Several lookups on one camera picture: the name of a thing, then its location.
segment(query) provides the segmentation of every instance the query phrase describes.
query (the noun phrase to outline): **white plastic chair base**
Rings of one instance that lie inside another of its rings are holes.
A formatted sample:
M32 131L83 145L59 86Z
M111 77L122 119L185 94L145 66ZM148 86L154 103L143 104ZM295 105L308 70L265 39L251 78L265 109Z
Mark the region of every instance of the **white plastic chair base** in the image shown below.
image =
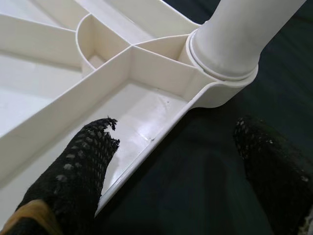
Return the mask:
M223 105L257 73L222 81L194 66L199 25L160 0L2 0L0 12L0 228L84 124L118 120L100 210L188 110Z

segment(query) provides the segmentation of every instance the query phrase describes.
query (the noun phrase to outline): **dark floor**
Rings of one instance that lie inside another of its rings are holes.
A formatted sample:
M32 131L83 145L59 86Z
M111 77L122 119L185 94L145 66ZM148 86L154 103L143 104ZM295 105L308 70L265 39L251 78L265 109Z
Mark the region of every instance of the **dark floor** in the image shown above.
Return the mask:
M218 0L167 0L203 23ZM96 234L269 235L232 140L265 120L313 158L313 0L261 55L256 81L216 109L190 111L96 219Z

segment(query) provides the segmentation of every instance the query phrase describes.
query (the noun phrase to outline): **curved plastic divider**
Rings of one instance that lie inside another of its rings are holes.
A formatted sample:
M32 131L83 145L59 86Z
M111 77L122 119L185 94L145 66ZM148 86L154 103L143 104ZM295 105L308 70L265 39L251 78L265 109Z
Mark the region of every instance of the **curved plastic divider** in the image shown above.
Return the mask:
M92 14L86 15L78 24L76 44L82 57L84 76L129 46Z

